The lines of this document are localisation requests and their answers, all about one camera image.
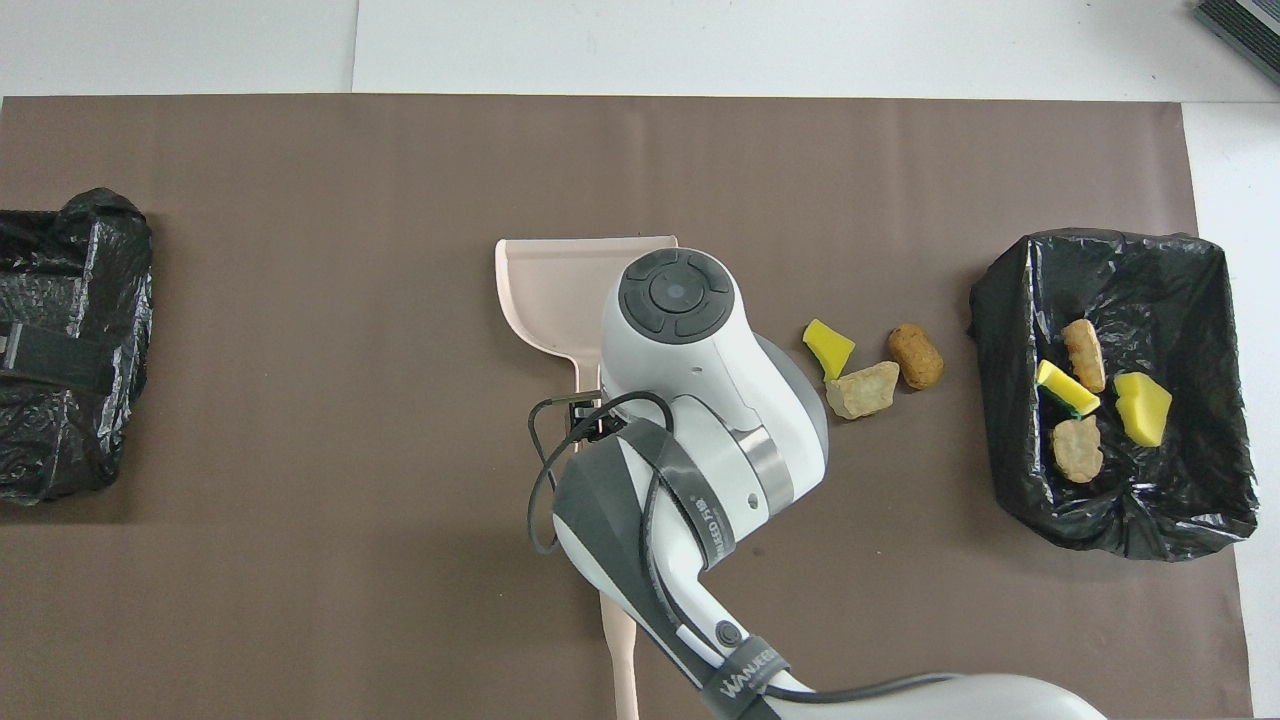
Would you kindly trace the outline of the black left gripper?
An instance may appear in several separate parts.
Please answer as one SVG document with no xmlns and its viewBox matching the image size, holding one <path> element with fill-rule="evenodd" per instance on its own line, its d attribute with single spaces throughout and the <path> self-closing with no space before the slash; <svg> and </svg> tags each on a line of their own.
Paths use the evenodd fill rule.
<svg viewBox="0 0 1280 720">
<path fill-rule="evenodd" d="M 95 396 L 110 395 L 114 370 L 101 343 L 23 322 L 1 324 L 1 374 Z"/>
</svg>

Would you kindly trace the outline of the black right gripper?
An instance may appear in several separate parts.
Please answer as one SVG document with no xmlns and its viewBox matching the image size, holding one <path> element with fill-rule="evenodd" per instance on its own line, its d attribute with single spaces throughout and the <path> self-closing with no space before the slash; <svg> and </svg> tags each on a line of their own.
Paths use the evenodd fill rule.
<svg viewBox="0 0 1280 720">
<path fill-rule="evenodd" d="M 598 442 L 627 425 L 612 410 L 602 411 L 602 395 L 572 395 L 570 397 L 570 439 L 572 442 Z"/>
</svg>

